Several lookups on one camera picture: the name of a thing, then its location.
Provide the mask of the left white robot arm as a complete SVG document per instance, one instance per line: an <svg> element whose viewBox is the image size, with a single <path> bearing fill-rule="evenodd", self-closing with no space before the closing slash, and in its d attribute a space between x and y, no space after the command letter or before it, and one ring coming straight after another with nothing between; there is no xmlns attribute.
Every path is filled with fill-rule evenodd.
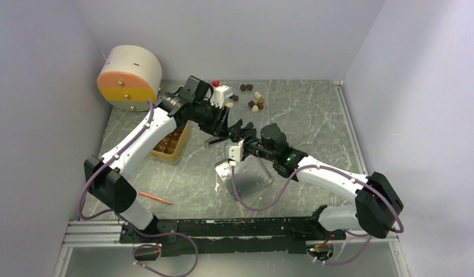
<svg viewBox="0 0 474 277"><path fill-rule="evenodd" d="M90 194L107 206L107 212L131 223L142 242L153 241L160 232L159 220L140 203L129 178L156 144L183 123L194 122L201 131L226 140L230 109L224 102L232 94L229 86L214 87L190 76L176 92L149 99L149 111L134 130L100 158L86 159L86 184L80 201Z"/></svg>

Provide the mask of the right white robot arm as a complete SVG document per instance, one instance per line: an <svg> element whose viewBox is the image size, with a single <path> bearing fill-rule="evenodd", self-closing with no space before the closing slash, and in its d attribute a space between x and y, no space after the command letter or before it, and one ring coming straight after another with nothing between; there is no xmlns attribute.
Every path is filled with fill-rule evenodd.
<svg viewBox="0 0 474 277"><path fill-rule="evenodd" d="M381 173L356 174L328 165L300 151L287 141L277 124L266 125L258 136L252 123L241 121L227 130L234 143L228 150L229 159L242 162L248 156L272 162L279 176L291 181L317 185L350 202L340 207L323 205L309 217L310 234L324 239L330 233L361 229L375 238L386 238L390 233L403 233L400 219L404 205L388 179Z"/></svg>

